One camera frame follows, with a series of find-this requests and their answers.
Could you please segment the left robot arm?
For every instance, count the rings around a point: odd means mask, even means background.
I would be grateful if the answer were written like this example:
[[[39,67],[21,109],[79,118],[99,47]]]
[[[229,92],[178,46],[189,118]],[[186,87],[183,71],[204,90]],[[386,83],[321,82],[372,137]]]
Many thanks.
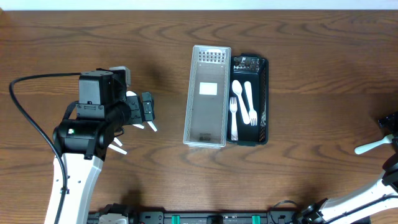
[[[130,84],[130,71],[123,66],[80,75],[79,100],[69,106],[53,132],[63,164],[53,162],[46,223],[86,223],[106,151],[122,152],[117,134],[126,125],[154,126],[153,97],[149,92],[129,91]]]

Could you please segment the mint green plastic fork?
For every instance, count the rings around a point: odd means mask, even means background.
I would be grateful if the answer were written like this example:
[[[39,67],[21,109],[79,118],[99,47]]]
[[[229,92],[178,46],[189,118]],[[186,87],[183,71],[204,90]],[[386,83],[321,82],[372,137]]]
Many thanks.
[[[356,147],[354,149],[354,152],[356,154],[363,154],[363,153],[368,152],[371,149],[374,149],[375,147],[378,147],[382,144],[391,144],[393,138],[394,138],[394,136],[392,134],[389,134],[387,136],[384,136],[381,140],[378,140],[376,142],[371,142],[371,143]]]

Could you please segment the white plastic fork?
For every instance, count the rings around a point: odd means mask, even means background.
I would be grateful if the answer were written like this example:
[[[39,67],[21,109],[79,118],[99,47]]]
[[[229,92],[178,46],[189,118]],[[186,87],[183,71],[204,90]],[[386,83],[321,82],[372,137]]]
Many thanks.
[[[236,112],[238,110],[238,104],[236,97],[231,97],[229,101],[229,110],[231,112],[231,140],[238,140],[238,128],[236,122]]]
[[[256,126],[257,125],[257,112],[254,109],[251,82],[249,82],[249,81],[244,82],[244,88],[245,88],[246,96],[247,96],[248,103],[249,103],[248,115],[249,115],[249,119],[250,119],[250,124],[251,124],[251,126]]]

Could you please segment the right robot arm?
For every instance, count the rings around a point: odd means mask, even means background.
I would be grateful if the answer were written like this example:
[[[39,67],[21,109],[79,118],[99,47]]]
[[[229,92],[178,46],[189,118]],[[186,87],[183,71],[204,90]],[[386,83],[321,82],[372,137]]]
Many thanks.
[[[397,208],[397,153],[382,166],[379,178],[346,196],[324,199],[302,210],[294,223],[357,223]]]

